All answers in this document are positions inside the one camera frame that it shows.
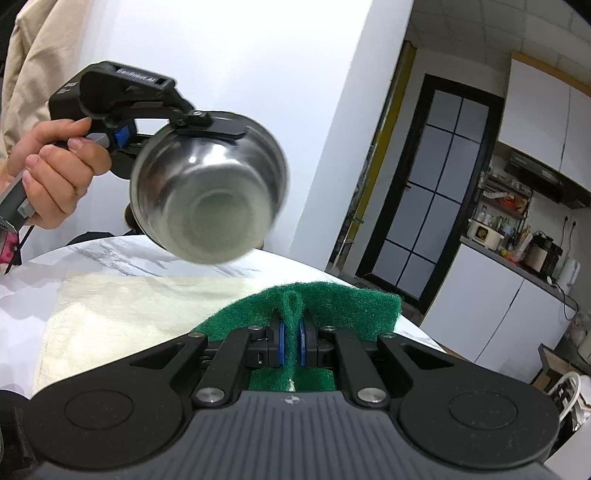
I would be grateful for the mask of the person's left hand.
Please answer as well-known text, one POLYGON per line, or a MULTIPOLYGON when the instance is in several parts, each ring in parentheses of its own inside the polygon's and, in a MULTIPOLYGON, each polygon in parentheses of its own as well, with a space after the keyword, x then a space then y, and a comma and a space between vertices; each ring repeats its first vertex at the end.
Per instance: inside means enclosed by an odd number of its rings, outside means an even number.
POLYGON ((92 179, 111 167, 108 151, 86 138, 91 120, 44 121, 26 133, 1 161, 1 188, 22 176, 35 215, 27 223, 59 227, 74 212, 92 179))

